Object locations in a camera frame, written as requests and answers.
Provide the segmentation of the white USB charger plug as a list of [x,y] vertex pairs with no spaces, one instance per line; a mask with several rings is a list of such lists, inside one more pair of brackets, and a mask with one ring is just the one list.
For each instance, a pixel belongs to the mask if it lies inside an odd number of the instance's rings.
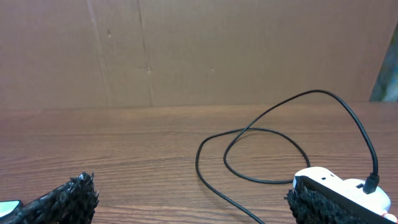
[[373,193],[367,194],[363,191],[364,184],[365,181],[360,179],[344,180],[343,195],[378,215],[388,213],[391,206],[388,195],[380,187],[377,187]]

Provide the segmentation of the colourful painted panel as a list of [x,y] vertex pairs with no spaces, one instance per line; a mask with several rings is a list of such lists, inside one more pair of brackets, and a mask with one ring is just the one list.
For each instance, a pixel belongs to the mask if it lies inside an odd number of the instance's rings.
[[397,102],[397,26],[369,100]]

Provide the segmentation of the Samsung Galaxy smartphone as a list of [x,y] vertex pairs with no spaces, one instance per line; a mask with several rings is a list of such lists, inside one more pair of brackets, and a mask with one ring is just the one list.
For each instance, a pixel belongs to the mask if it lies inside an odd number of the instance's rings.
[[8,217],[15,209],[22,206],[23,204],[20,200],[0,201],[0,219]]

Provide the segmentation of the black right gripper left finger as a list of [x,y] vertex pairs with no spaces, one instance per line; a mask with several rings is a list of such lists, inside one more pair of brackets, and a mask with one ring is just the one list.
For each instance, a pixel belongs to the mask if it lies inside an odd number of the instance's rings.
[[94,174],[82,172],[68,182],[1,217],[6,224],[90,224],[99,203]]

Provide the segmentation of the white power strip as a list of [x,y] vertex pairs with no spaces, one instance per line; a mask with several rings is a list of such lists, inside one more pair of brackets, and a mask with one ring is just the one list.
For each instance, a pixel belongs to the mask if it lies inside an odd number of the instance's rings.
[[[302,169],[298,171],[294,179],[298,176],[306,176],[311,178],[312,180],[324,185],[325,187],[328,187],[335,192],[343,195],[343,191],[345,187],[343,186],[343,179],[339,178],[336,174],[332,173],[330,170],[324,168],[324,167],[309,167],[306,169]],[[373,193],[376,188],[378,187],[379,183],[379,176],[371,173],[365,181],[363,191],[367,194]],[[397,217],[391,213],[385,213],[382,215],[383,217],[397,223]]]

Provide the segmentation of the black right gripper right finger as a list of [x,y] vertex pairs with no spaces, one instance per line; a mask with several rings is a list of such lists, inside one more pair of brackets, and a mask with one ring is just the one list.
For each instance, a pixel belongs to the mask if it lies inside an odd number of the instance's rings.
[[306,176],[294,179],[287,200],[298,224],[393,224],[382,215]]

